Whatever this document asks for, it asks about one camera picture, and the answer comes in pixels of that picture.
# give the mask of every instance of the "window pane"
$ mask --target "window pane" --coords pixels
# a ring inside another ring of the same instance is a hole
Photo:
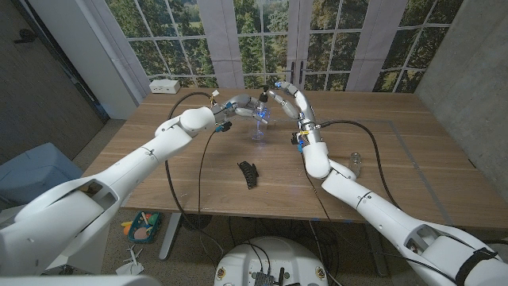
[[[305,75],[306,91],[323,91],[325,89],[326,75]]]
[[[180,82],[180,86],[181,87],[196,87],[196,85],[194,84],[194,81],[192,80],[192,78],[190,77],[186,77],[186,78],[173,78],[175,80],[178,80]]]
[[[463,0],[437,0],[429,23],[451,24]]]
[[[447,31],[448,28],[424,28],[407,66],[410,68],[427,68]]]
[[[330,58],[330,49],[332,48],[332,39],[332,33],[310,34],[307,68],[313,72],[326,71]]]
[[[397,83],[400,71],[381,71],[375,82],[374,90],[378,92],[392,92]]]
[[[420,29],[400,30],[395,34],[394,41],[391,43],[387,59],[384,61],[383,69],[398,68],[404,65],[407,54]]]
[[[314,0],[312,3],[311,30],[335,29],[340,1]]]
[[[287,63],[287,36],[265,36],[264,58],[267,73],[282,73]]]
[[[198,87],[213,87],[218,88],[217,79],[214,77],[196,78]]]
[[[160,52],[166,60],[166,63],[172,75],[190,75],[191,71],[185,61],[180,43],[177,40],[157,41]]]
[[[349,74],[328,75],[327,91],[345,91],[348,84]]]
[[[261,33],[260,7],[257,0],[233,0],[238,33]]]
[[[287,0],[264,0],[263,2],[263,26],[264,32],[287,32]]]
[[[421,25],[432,8],[434,0],[409,0],[399,27]]]
[[[106,4],[126,37],[149,37],[134,1],[106,0]]]
[[[337,33],[333,47],[332,71],[350,71],[355,59],[356,46],[360,40],[360,33]]]
[[[196,0],[170,0],[169,6],[180,36],[205,34]]]
[[[285,75],[267,75],[267,85],[270,88],[273,88],[275,86],[276,82],[284,81],[286,80]]]
[[[413,93],[423,77],[423,71],[404,71],[395,92]]]
[[[131,41],[129,44],[147,76],[167,73],[152,41]]]
[[[339,29],[361,29],[367,7],[368,0],[344,0],[339,16]]]
[[[206,39],[182,40],[182,44],[195,75],[214,74],[214,66]]]
[[[244,73],[263,72],[263,50],[261,37],[238,37],[241,63]]]
[[[164,0],[138,1],[153,36],[176,36]]]
[[[263,76],[247,75],[244,76],[245,88],[260,88],[263,84]]]

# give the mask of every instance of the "window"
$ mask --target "window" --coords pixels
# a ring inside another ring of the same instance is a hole
[[[314,0],[306,90],[345,90],[367,7],[368,0]]]
[[[462,1],[408,1],[374,91],[416,90]]]
[[[149,79],[217,87],[196,0],[106,0]]]
[[[233,0],[246,88],[285,79],[287,0]]]

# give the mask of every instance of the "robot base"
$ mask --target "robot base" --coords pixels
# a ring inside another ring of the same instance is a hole
[[[263,251],[253,246],[263,263],[261,273],[260,259],[252,247],[240,244],[219,262],[215,272],[215,286],[261,285],[279,281],[280,275],[284,276],[283,285],[328,285],[323,264],[302,245],[279,237],[253,238],[250,243],[266,251],[271,269],[268,270],[268,259]]]

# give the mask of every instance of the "clear glass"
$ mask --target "clear glass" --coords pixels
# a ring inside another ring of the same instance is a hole
[[[256,108],[257,114],[259,114],[264,120],[269,121],[270,119],[270,107],[264,104],[264,108],[261,109],[261,107],[258,105]],[[264,135],[266,134],[268,124],[264,124],[262,122],[259,122],[255,120],[253,123],[251,123],[249,127],[249,136],[253,140],[261,140],[264,138]]]
[[[356,176],[360,175],[360,169],[362,165],[362,158],[359,153],[351,153],[349,157],[349,170],[355,173]]]

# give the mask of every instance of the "white wall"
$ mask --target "white wall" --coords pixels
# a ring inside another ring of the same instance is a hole
[[[29,0],[111,118],[127,119],[137,104],[74,0]]]

